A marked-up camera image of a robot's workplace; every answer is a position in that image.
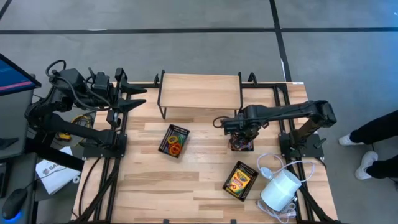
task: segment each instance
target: person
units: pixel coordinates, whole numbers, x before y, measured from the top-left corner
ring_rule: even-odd
[[[355,146],[373,144],[378,141],[398,135],[398,110],[380,118],[374,119],[364,126],[339,138],[342,146]],[[398,155],[385,161],[379,161],[379,156],[374,151],[365,153],[360,167],[355,171],[359,180],[371,177],[383,179],[398,177]]]

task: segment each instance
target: black box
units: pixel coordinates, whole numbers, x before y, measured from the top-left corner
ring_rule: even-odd
[[[180,154],[182,152],[182,149],[184,147],[184,143],[187,141],[189,135],[189,130],[186,130],[184,128],[180,128],[176,125],[170,124],[168,130],[166,131],[166,135],[164,136],[162,143],[159,146],[159,152],[163,152],[164,154],[167,154],[172,157],[180,157]],[[178,154],[173,155],[169,151],[169,147],[171,146],[167,140],[170,136],[177,136],[178,137],[178,143],[181,145],[181,150]]]
[[[237,169],[242,171],[246,176],[248,176],[250,178],[249,182],[243,188],[243,191],[240,192],[239,194],[236,194],[236,193],[232,192],[232,190],[230,190],[230,188],[229,188],[230,180],[233,178],[234,173],[235,173],[235,171]],[[250,168],[248,165],[244,164],[243,162],[238,161],[236,163],[234,169],[232,170],[231,174],[226,179],[226,182],[223,185],[223,189],[225,191],[227,191],[229,194],[231,194],[232,196],[234,196],[237,199],[239,199],[240,201],[244,202],[246,200],[246,197],[248,196],[248,193],[249,193],[251,187],[254,184],[254,181],[256,181],[256,178],[257,178],[258,175],[259,175],[259,173],[257,171],[255,171],[254,169]]]

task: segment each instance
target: monitor screen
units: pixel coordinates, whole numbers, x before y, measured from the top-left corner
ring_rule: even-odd
[[[38,87],[37,83],[37,80],[10,60],[0,57],[0,95],[32,90]]]

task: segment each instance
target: white cup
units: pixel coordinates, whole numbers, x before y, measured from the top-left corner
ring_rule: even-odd
[[[294,193],[300,186],[300,180],[283,169],[278,176],[271,179],[260,196],[270,208],[280,212],[294,198]]]

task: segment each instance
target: concrete floor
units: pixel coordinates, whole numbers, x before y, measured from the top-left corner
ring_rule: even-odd
[[[278,0],[282,28],[398,27],[398,2]],[[271,7],[260,0],[13,0],[0,30],[273,27]],[[332,103],[338,122],[320,130],[331,191],[345,223],[396,223],[398,192],[389,180],[358,181],[354,171],[367,146],[341,147],[338,137],[398,109],[396,32],[283,33],[293,81],[305,82],[311,100]],[[250,34],[0,35],[0,52],[43,84],[44,70],[65,59],[111,77],[124,67],[130,80],[149,81],[162,69],[176,73],[254,72],[261,81],[283,81],[273,32]],[[81,111],[72,111],[72,119]],[[375,144],[380,159],[398,153],[398,138]],[[67,222],[77,186],[39,203],[39,223]]]

